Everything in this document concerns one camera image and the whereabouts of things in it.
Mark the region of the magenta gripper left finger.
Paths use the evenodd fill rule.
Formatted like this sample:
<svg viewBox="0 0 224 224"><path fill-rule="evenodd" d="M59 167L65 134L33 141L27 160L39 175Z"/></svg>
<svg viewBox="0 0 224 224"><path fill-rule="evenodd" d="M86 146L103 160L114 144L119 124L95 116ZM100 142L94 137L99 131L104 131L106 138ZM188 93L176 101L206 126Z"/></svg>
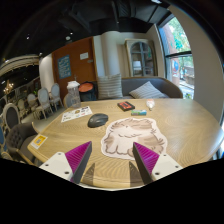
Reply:
<svg viewBox="0 0 224 224"><path fill-rule="evenodd" d="M40 168L65 180L79 184L92 153L92 142L86 142L66 153L57 152Z"/></svg>

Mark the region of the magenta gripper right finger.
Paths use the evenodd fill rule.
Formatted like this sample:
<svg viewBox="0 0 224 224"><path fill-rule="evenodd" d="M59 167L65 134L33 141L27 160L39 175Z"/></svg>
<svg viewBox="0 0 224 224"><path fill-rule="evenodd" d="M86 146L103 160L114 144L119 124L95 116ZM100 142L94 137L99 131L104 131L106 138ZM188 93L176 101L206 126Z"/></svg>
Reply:
<svg viewBox="0 0 224 224"><path fill-rule="evenodd" d="M158 154L137 142L133 143L133 155L145 185L182 169L168 154Z"/></svg>

